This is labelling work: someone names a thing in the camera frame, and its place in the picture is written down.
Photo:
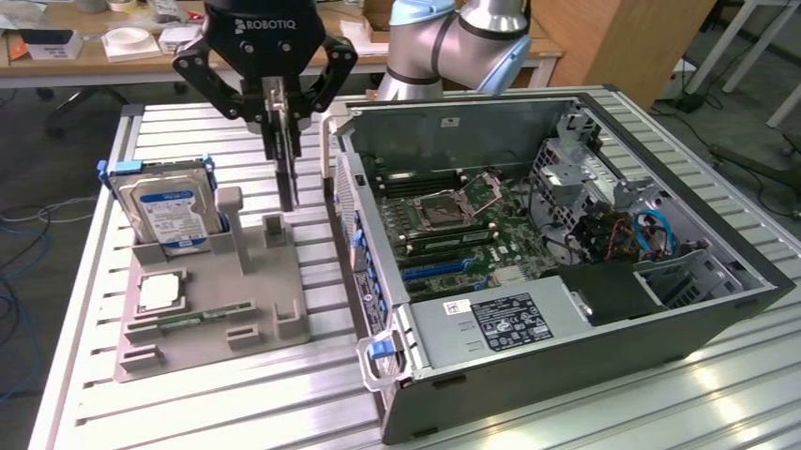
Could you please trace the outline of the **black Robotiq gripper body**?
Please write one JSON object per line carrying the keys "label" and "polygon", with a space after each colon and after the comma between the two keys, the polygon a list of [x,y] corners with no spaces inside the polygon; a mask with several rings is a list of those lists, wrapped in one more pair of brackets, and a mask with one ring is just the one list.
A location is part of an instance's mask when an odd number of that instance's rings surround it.
{"label": "black Robotiq gripper body", "polygon": [[314,1],[207,1],[204,9],[204,39],[243,77],[303,72],[326,37]]}

